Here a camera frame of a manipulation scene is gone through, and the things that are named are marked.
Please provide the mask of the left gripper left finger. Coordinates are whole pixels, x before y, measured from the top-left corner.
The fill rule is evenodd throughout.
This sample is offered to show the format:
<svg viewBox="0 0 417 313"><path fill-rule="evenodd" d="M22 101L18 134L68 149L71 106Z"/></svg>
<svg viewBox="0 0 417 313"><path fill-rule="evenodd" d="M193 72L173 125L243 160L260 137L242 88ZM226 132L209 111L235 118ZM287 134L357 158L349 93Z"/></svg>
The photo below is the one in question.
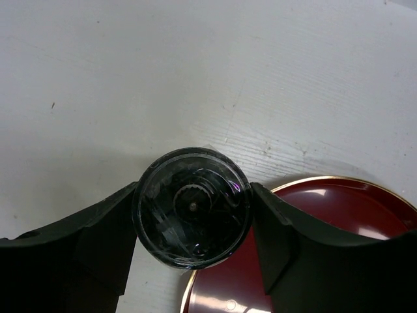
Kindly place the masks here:
<svg viewBox="0 0 417 313"><path fill-rule="evenodd" d="M1 239L2 312L115 312L136 233L135 183L57 222Z"/></svg>

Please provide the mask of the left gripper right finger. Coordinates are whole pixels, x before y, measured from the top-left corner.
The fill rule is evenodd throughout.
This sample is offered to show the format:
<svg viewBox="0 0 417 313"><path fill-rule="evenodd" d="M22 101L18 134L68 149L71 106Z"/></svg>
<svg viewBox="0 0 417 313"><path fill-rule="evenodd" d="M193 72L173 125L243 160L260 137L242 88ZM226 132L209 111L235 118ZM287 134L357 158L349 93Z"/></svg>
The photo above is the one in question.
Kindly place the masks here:
<svg viewBox="0 0 417 313"><path fill-rule="evenodd" d="M416 228L377 239L252 183L253 230L275 312L415 312Z"/></svg>

